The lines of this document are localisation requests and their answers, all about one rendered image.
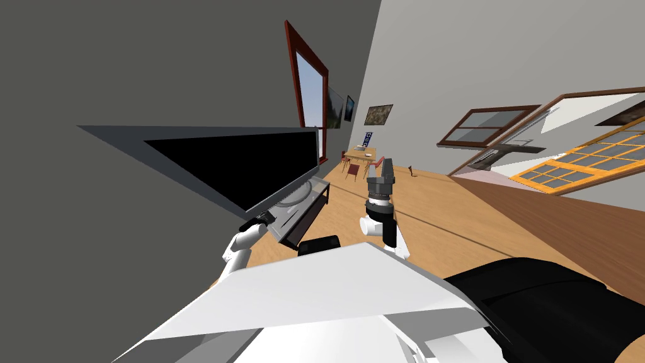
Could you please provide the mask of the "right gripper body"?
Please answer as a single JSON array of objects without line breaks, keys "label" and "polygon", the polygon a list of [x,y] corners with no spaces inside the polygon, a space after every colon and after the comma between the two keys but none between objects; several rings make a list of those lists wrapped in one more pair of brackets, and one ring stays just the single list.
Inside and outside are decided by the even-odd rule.
[{"label": "right gripper body", "polygon": [[368,194],[373,197],[374,195],[392,195],[393,193],[393,184],[395,183],[395,178],[392,175],[386,175],[382,177],[368,177],[366,179],[368,185]]}]

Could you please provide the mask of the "wooden dining table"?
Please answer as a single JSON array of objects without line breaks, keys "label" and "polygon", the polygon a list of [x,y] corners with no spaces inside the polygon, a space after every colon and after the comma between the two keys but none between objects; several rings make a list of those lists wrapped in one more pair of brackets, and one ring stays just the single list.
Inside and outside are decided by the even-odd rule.
[{"label": "wooden dining table", "polygon": [[365,150],[350,149],[345,152],[345,157],[364,163],[375,163],[379,160],[374,147],[366,147]]}]

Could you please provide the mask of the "grey television stand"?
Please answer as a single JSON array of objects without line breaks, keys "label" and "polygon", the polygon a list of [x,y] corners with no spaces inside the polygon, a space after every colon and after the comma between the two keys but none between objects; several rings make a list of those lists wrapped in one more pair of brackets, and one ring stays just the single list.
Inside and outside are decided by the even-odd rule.
[{"label": "grey television stand", "polygon": [[269,212],[275,221],[269,232],[282,245],[295,251],[305,233],[328,203],[330,183],[313,176]]}]

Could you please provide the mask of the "black flat television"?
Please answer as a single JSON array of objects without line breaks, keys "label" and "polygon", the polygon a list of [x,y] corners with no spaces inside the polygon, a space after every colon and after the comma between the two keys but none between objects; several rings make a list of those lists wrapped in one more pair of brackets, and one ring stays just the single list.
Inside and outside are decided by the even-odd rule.
[{"label": "black flat television", "polygon": [[319,171],[318,131],[311,127],[83,130],[244,220],[285,200]]}]

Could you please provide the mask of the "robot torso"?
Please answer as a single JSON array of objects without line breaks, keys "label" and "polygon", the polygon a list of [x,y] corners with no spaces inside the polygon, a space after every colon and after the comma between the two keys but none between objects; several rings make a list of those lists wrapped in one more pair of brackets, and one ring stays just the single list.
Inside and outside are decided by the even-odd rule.
[{"label": "robot torso", "polygon": [[506,363],[488,326],[366,242],[233,271],[113,363]]}]

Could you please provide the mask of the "red framed window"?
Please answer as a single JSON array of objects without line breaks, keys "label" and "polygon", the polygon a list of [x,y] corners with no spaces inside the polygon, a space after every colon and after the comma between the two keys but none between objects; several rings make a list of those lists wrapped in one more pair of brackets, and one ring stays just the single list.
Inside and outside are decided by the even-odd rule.
[{"label": "red framed window", "polygon": [[284,27],[300,126],[317,130],[319,162],[323,164],[327,161],[329,71],[288,21]]}]

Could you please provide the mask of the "brown framed window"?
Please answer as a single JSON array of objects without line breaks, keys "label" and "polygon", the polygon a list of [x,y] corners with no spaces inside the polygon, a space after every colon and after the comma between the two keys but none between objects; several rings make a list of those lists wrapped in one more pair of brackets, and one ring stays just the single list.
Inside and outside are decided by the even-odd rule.
[{"label": "brown framed window", "polygon": [[469,110],[437,146],[484,149],[539,107],[523,105]]}]

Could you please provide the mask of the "yellow framed window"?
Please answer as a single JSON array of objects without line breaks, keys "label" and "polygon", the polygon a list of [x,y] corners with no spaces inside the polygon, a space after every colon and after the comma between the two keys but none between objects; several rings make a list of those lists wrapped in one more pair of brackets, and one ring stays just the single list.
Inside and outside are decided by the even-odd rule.
[{"label": "yellow framed window", "polygon": [[563,195],[645,171],[645,117],[511,177],[546,194]]}]

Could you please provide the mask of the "brown landscape wall picture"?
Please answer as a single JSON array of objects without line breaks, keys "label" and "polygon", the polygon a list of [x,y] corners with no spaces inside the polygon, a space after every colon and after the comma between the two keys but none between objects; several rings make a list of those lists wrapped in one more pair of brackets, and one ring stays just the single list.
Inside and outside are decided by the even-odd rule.
[{"label": "brown landscape wall picture", "polygon": [[367,111],[364,125],[377,126],[385,125],[386,120],[391,112],[393,105],[381,105],[370,107]]}]

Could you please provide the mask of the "dark landscape wall picture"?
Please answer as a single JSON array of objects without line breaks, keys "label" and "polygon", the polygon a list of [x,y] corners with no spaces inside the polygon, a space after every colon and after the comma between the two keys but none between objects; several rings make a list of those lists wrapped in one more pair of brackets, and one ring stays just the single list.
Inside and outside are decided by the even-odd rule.
[{"label": "dark landscape wall picture", "polygon": [[343,98],[331,87],[328,87],[327,96],[326,128],[340,129],[343,118]]}]

